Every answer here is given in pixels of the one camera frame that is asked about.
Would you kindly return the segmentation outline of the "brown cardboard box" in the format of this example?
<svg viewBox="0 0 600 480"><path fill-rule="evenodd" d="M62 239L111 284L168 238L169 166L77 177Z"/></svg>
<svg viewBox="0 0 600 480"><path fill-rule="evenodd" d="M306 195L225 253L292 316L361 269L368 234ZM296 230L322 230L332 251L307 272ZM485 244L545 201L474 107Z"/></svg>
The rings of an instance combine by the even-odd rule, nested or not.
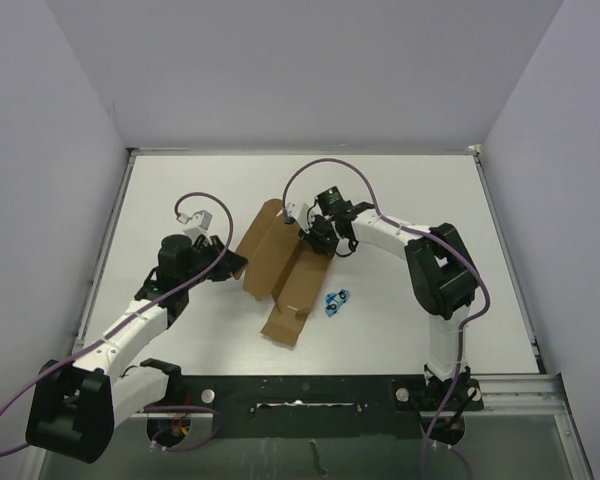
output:
<svg viewBox="0 0 600 480"><path fill-rule="evenodd" d="M274 301L261 334L286 347L296 345L332 262L299 233L297 225L284 222L282 201L272 198L263 203L236 249L247 259L236 275L243 279L243 290L257 301Z"/></svg>

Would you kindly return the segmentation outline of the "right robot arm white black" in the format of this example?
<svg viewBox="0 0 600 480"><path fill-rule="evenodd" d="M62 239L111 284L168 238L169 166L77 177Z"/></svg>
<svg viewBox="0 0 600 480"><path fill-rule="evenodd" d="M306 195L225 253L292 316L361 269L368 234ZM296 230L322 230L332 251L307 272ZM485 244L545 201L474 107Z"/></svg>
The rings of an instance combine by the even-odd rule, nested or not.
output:
<svg viewBox="0 0 600 480"><path fill-rule="evenodd" d="M407 266L414 296L429 315L426 400L439 409L457 401L460 377L467 372L462 327L479 287L457 229L449 223L425 228L386 217L370 202L344 199L337 187L317 195L313 205L288 203L285 212L286 221L299 226L300 238L318 254L338 255L341 242L353 254L366 244Z"/></svg>

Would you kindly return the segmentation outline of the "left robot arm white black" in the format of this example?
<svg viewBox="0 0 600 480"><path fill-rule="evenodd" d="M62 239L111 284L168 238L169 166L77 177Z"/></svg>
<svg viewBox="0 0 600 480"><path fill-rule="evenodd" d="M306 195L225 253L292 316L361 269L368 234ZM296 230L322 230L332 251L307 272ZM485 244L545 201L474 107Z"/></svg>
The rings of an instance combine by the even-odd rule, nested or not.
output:
<svg viewBox="0 0 600 480"><path fill-rule="evenodd" d="M205 281L226 281L247 263L217 236L165 237L156 266L121 317L80 353L41 369L27 443L93 463L130 416L153 404L162 411L180 406L184 394L178 366L155 360L131 363L181 316L190 289Z"/></svg>

